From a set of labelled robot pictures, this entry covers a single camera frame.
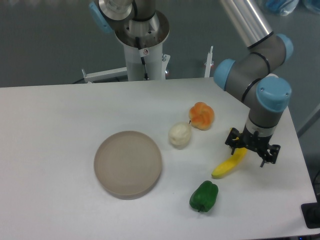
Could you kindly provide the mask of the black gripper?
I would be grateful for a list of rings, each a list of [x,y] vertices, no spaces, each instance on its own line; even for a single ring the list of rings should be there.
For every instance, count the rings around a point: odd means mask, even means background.
[[[281,149],[281,146],[278,144],[269,144],[272,135],[272,133],[264,135],[263,132],[251,130],[246,125],[242,133],[232,127],[225,140],[225,144],[231,148],[231,155],[235,153],[236,149],[241,148],[256,152],[262,159],[260,164],[262,168],[266,163],[275,164]]]

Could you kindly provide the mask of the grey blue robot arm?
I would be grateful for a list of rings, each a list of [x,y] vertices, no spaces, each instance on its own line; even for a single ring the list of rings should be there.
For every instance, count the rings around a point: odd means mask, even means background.
[[[274,164],[280,146],[269,141],[292,89],[272,71],[291,57],[293,44],[287,36],[274,34],[253,0],[223,0],[221,5],[249,50],[241,61],[225,59],[213,74],[222,90],[249,108],[243,131],[233,128],[225,143],[233,150],[256,152],[263,163]],[[165,78],[162,45],[170,25],[153,0],[93,0],[88,8],[102,31],[115,33],[123,45],[130,81]]]

